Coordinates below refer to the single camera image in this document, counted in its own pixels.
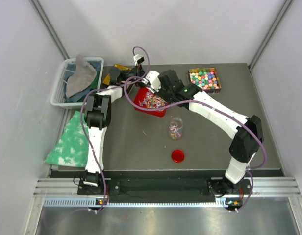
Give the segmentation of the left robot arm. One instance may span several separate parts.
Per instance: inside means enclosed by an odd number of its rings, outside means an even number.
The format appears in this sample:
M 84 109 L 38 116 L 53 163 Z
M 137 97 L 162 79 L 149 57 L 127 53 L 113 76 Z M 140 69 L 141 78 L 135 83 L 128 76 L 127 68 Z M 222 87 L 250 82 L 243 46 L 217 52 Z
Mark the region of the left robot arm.
M 109 72 L 106 89 L 91 94 L 85 105 L 84 121 L 88 127 L 90 140 L 85 172 L 79 181 L 79 195 L 103 195 L 106 185 L 103 174 L 103 146 L 107 127 L 111 123 L 112 103 L 124 96 L 123 84 L 132 76 L 142 76 L 145 71 L 141 65 L 122 70 L 113 66 Z

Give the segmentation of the gold tin of gummy candies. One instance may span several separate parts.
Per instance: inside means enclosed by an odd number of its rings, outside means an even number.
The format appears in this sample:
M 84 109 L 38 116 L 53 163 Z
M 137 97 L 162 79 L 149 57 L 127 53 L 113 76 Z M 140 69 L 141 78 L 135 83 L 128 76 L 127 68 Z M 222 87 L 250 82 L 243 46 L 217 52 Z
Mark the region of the gold tin of gummy candies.
M 112 66 L 108 73 L 107 76 L 103 79 L 103 84 L 108 86 L 108 85 L 122 85 L 124 84 L 127 75 L 130 73 L 131 68 L 115 64 Z

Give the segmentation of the red tin of lollipop candies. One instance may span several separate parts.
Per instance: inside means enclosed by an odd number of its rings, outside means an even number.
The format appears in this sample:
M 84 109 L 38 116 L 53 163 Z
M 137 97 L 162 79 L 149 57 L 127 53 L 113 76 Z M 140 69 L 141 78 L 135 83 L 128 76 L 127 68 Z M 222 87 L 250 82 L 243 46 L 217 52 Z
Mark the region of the red tin of lollipop candies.
M 138 90 L 138 93 L 134 99 L 134 104 L 139 107 L 147 108 L 147 109 L 156 109 L 168 105 L 167 102 L 165 102 L 163 99 L 150 92 L 145 87 L 141 87 Z M 150 114 L 160 118 L 164 117 L 167 111 L 166 109 L 159 110 L 159 111 L 144 111 L 138 108 L 135 109 L 137 111 L 144 112 L 146 114 Z

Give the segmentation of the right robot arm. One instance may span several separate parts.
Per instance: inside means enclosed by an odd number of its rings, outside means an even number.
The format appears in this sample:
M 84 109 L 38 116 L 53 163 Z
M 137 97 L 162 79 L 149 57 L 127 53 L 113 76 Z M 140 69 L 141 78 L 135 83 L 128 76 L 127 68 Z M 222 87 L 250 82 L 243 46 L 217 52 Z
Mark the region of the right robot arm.
M 241 187 L 241 181 L 258 149 L 262 146 L 263 131 L 259 117 L 247 117 L 214 100 L 198 85 L 184 85 L 174 70 L 162 73 L 148 72 L 146 79 L 150 89 L 168 104 L 177 104 L 197 113 L 220 127 L 231 139 L 231 159 L 220 185 L 213 185 L 217 194 L 233 194 Z

